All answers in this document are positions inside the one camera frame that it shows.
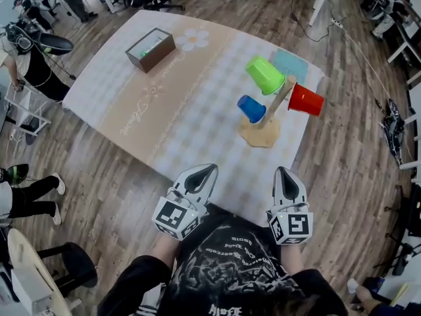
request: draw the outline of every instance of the wooden base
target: wooden base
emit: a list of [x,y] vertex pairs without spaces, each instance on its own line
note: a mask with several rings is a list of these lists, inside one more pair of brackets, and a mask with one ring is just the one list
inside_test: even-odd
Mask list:
[[247,117],[243,117],[238,126],[238,133],[253,147],[272,147],[280,135],[278,119],[272,117],[268,123],[259,129],[258,124],[251,124]]

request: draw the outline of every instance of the hand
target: hand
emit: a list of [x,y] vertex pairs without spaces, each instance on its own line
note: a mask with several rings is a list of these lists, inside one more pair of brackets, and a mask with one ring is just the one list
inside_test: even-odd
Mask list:
[[25,81],[18,80],[16,82],[12,82],[12,87],[14,88],[15,92],[21,92],[24,89]]

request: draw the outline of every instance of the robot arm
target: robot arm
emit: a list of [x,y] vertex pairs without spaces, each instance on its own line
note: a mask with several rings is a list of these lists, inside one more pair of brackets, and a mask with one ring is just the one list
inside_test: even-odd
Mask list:
[[291,245],[306,242],[313,233],[313,213],[309,212],[303,182],[287,168],[278,167],[272,195],[274,206],[267,213],[276,243]]
[[201,223],[218,177],[215,164],[197,165],[182,172],[161,197],[152,221],[163,233],[182,241]]
[[[152,216],[163,233],[182,241],[202,222],[212,195],[218,167],[197,165],[182,172],[159,199]],[[278,245],[302,244],[312,236],[313,214],[309,213],[304,184],[290,170],[278,167],[274,175],[274,206],[267,212]]]

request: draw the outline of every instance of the blue cloth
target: blue cloth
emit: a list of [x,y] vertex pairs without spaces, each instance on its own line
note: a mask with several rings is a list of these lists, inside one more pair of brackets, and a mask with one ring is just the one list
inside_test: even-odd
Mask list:
[[307,76],[307,71],[309,70],[309,63],[306,62],[306,60],[303,60],[289,51],[278,49],[272,60],[272,64],[282,74],[285,74],[286,76],[294,75],[298,84],[305,86],[305,78]]

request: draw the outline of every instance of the black shirt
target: black shirt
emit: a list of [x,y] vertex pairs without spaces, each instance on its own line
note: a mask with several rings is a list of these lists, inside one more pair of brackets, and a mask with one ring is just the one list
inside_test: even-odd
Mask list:
[[[315,269],[289,276],[279,264],[270,231],[240,218],[205,221],[182,242],[174,275],[159,259],[141,256],[120,275],[98,315],[347,315],[340,298]],[[142,302],[159,284],[159,304]]]

